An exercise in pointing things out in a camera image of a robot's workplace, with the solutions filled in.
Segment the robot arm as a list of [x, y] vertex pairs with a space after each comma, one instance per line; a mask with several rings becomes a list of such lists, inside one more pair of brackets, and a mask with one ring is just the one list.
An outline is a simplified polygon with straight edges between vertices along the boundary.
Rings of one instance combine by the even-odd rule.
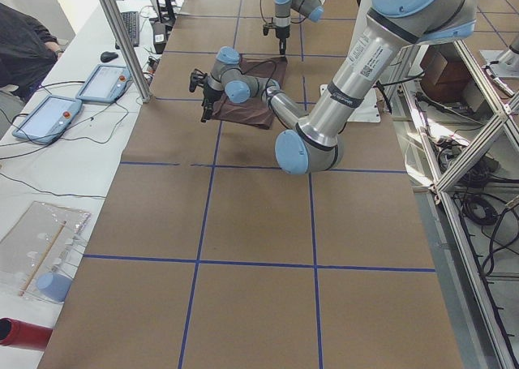
[[190, 91], [204, 92], [203, 119], [226, 95], [233, 103], [258, 97], [287, 126], [275, 143], [278, 165], [288, 174], [333, 168], [342, 158], [339, 134], [398, 52], [409, 45], [440, 44], [467, 38], [474, 31], [477, 0], [370, 0], [367, 26], [325, 93], [305, 113], [274, 78], [246, 75], [239, 53], [222, 47], [212, 70], [191, 73]]
[[274, 0], [275, 14], [264, 24], [265, 36], [273, 29], [279, 42], [279, 54], [285, 56], [286, 42], [290, 37], [291, 12], [296, 11], [311, 22], [318, 22], [324, 13], [326, 0]]

